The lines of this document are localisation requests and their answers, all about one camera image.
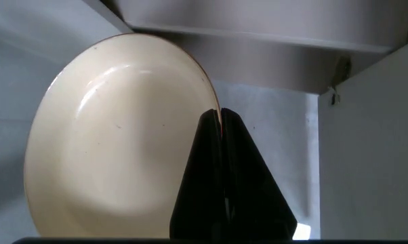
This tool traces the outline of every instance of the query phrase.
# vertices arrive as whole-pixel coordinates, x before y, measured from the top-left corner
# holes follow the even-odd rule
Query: cream plate
[[[35,116],[24,183],[45,237],[169,237],[210,80],[157,37],[111,37],[55,78]]]

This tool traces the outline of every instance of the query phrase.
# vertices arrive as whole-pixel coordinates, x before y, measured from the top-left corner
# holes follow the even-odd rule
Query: metal bracket
[[[350,59],[350,56],[341,56],[338,59],[335,74],[333,75],[331,85],[329,86],[329,89],[333,90],[331,98],[332,106],[341,102],[341,96],[337,92],[337,86],[349,78],[351,70],[352,60]]]

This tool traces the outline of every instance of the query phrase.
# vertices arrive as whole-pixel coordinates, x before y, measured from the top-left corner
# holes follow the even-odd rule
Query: white wall
[[[37,235],[24,196],[24,153],[35,111],[61,68],[0,41],[0,243]]]
[[[319,98],[321,236],[408,240],[408,45]]]
[[[133,27],[386,53],[406,43],[408,0],[113,0]]]
[[[126,32],[130,29],[99,1],[0,0],[0,40],[57,63]]]
[[[210,77],[231,83],[294,89],[321,94],[327,91],[341,51],[301,47],[248,38],[148,32],[184,48]],[[352,75],[384,54],[351,52]]]

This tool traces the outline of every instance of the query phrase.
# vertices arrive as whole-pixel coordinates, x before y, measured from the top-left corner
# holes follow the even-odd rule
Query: black surface
[[[171,239],[219,241],[228,224],[222,184],[218,114],[209,110],[199,120],[176,206],[169,225]]]

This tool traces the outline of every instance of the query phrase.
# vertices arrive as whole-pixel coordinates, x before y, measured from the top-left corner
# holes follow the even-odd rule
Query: cabinet door
[[[319,97],[323,239],[408,239],[408,45]]]

